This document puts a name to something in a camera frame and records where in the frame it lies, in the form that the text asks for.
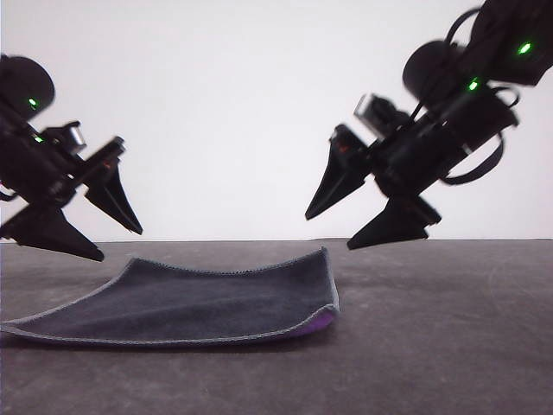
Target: white wall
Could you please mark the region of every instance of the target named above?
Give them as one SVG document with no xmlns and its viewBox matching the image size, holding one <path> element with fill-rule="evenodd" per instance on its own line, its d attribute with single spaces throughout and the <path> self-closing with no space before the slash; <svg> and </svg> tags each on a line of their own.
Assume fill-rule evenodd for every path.
<svg viewBox="0 0 553 415">
<path fill-rule="evenodd" d="M 57 100 L 35 127 L 79 119 L 85 155 L 114 134 L 125 138 L 122 177 L 142 240 L 344 237 L 385 198 L 370 180 L 304 220 L 333 128 L 352 120 L 366 92 L 410 111 L 405 62 L 474 5 L 3 0 L 2 51 L 36 59 L 54 79 Z M 553 236 L 552 91 L 553 72 L 524 91 L 523 123 L 508 132 L 505 160 L 490 176 L 425 193 L 444 218 L 430 228 L 433 238 Z M 15 211 L 3 204 L 3 220 Z M 91 239 L 138 239 L 82 197 L 66 212 Z"/>
</svg>

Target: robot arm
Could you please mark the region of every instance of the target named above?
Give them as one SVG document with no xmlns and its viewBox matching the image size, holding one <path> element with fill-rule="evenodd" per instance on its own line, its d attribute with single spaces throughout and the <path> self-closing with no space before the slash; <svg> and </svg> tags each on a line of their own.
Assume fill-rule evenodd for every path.
<svg viewBox="0 0 553 415">
<path fill-rule="evenodd" d="M 87 160 L 79 122 L 36 131 L 29 120 L 54 101 L 54 84 L 36 62 L 24 57 L 0 60 L 0 181 L 11 195 L 27 203 L 0 227 L 0 239 L 19 245 L 59 251 L 101 261 L 104 254 L 67 222 L 62 208 L 81 184 L 86 198 L 132 232 L 142 227 L 132 211 L 119 179 L 123 139 L 113 138 Z"/>
<path fill-rule="evenodd" d="M 455 31 L 478 14 L 466 46 L 453 43 Z M 404 84 L 420 101 L 408 116 L 387 99 L 364 97 L 355 116 L 377 136 L 363 144 L 345 125 L 331 137 L 330 157 L 308 220 L 364 184 L 373 174 L 389 198 L 385 210 L 349 242 L 351 249 L 425 239 L 425 227 L 441 216 L 420 196 L 434 182 L 450 185 L 477 180 L 495 167 L 504 151 L 502 131 L 518 125 L 498 93 L 510 86 L 535 86 L 553 66 L 553 2 L 487 0 L 469 10 L 446 39 L 420 47 L 404 69 Z M 427 112 L 416 119 L 424 108 Z M 449 171 L 493 137 L 498 149 L 474 171 L 448 177 Z"/>
</svg>

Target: black cable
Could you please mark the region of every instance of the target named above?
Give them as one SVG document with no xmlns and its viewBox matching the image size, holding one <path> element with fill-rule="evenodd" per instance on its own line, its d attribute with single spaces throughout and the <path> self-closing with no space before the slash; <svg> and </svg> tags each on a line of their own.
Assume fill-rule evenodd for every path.
<svg viewBox="0 0 553 415">
<path fill-rule="evenodd" d="M 451 50 L 453 50 L 454 46 L 453 46 L 453 38 L 455 36 L 455 34 L 457 33 L 457 30 L 459 30 L 459 28 L 461 27 L 461 25 L 466 22 L 470 17 L 480 13 L 481 11 L 481 8 L 475 8 L 475 9 L 470 9 L 469 11 L 463 13 L 462 15 L 460 15 L 457 20 L 455 20 L 455 22 L 453 23 L 453 25 L 451 26 L 451 28 L 449 29 L 449 32 L 448 32 L 448 35 L 446 36 L 446 39 L 445 39 L 445 44 L 446 44 L 446 47 L 448 48 L 448 50 L 446 51 L 446 54 L 445 54 L 445 57 L 443 59 L 442 62 L 440 62 L 438 65 L 436 65 L 436 67 L 439 67 L 442 63 L 446 62 L 448 60 L 448 57 L 449 57 L 449 52 Z M 424 81 L 424 84 L 426 86 L 426 84 L 428 83 L 428 81 L 430 80 L 430 78 L 432 78 L 432 75 L 433 74 L 429 74 L 426 78 L 426 80 Z M 432 86 L 432 88 L 429 90 L 428 93 L 425 94 L 425 96 L 418 102 L 418 105 L 416 106 L 415 110 L 411 113 L 410 117 L 409 117 L 409 122 L 410 123 L 413 123 L 415 122 L 415 118 L 416 116 L 419 114 L 419 112 L 424 108 L 424 104 L 425 104 L 425 100 L 428 98 L 428 96 L 434 91 L 434 88 L 435 86 L 438 84 L 438 81 Z"/>
<path fill-rule="evenodd" d="M 515 94 L 515 100 L 512 102 L 512 104 L 509 105 L 509 108 L 513 108 L 515 105 L 517 105 L 520 102 L 520 92 L 517 91 L 512 86 L 496 86 L 492 88 L 492 91 L 495 93 L 500 93 L 502 91 L 509 91 L 511 93 Z"/>
<path fill-rule="evenodd" d="M 503 137 L 503 133 L 501 131 L 498 133 L 498 137 L 499 147 L 476 169 L 469 171 L 462 176 L 444 177 L 440 180 L 450 186 L 458 186 L 460 184 L 474 182 L 475 180 L 487 175 L 490 171 L 497 167 L 501 161 L 501 158 L 503 158 L 503 153 L 505 152 L 505 138 Z"/>
</svg>

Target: gray table surface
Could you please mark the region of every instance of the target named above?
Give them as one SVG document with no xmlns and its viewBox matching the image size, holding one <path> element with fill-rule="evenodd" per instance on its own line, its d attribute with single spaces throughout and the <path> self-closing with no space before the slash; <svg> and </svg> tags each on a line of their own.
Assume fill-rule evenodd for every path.
<svg viewBox="0 0 553 415">
<path fill-rule="evenodd" d="M 342 314 L 256 346 L 60 348 L 2 337 L 2 414 L 553 413 L 553 241 L 101 244 L 102 264 L 2 246 L 2 319 L 67 303 L 132 257 L 201 269 L 326 246 Z"/>
</svg>

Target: cloth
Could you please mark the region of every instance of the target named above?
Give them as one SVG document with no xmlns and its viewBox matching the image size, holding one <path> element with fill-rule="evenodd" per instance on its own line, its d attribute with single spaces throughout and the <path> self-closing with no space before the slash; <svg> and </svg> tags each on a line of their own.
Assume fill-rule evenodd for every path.
<svg viewBox="0 0 553 415">
<path fill-rule="evenodd" d="M 250 271 L 199 271 L 133 259 L 91 294 L 2 323 L 30 340 L 199 346 L 272 341 L 324 329 L 339 312 L 327 250 Z"/>
</svg>

